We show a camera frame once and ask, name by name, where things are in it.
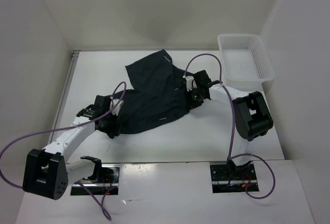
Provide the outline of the dark navy shorts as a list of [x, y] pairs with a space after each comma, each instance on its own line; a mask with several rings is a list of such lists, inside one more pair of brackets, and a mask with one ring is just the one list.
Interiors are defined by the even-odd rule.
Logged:
[[123, 94], [117, 123], [121, 134], [138, 134], [176, 121], [189, 113], [181, 88], [184, 70], [165, 50], [127, 65], [132, 89]]

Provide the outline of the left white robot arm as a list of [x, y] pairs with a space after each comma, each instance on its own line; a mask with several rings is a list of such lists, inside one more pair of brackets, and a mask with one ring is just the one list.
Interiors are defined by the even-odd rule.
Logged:
[[66, 188], [81, 179], [98, 182], [103, 176], [102, 161], [84, 155], [68, 163], [75, 150], [96, 131], [114, 138], [119, 134], [116, 120], [124, 101], [98, 95], [94, 104], [82, 109], [73, 123], [43, 149], [32, 149], [26, 158], [23, 191], [58, 200]]

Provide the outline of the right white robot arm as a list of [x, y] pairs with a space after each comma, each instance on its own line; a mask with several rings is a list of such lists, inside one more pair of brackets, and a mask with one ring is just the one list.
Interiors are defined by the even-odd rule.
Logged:
[[232, 131], [226, 161], [230, 179], [238, 179], [251, 163], [255, 139], [264, 136], [273, 127], [268, 106], [261, 92], [244, 92], [212, 81], [205, 70], [192, 76], [183, 76], [182, 88], [188, 109], [201, 106], [206, 99], [217, 101], [232, 111]]

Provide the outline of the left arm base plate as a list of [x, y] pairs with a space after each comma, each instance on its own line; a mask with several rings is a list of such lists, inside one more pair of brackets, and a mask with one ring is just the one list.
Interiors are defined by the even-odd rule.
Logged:
[[102, 174], [97, 181], [92, 182], [83, 178], [79, 180], [79, 183], [95, 196], [102, 196], [108, 190], [107, 195], [118, 195], [120, 168], [120, 164], [102, 163]]

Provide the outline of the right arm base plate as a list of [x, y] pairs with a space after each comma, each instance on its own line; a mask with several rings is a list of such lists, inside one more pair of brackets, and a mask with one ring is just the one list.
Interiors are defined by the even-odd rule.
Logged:
[[210, 163], [212, 193], [240, 193], [259, 191], [255, 167], [249, 162], [242, 167], [230, 168], [227, 162]]

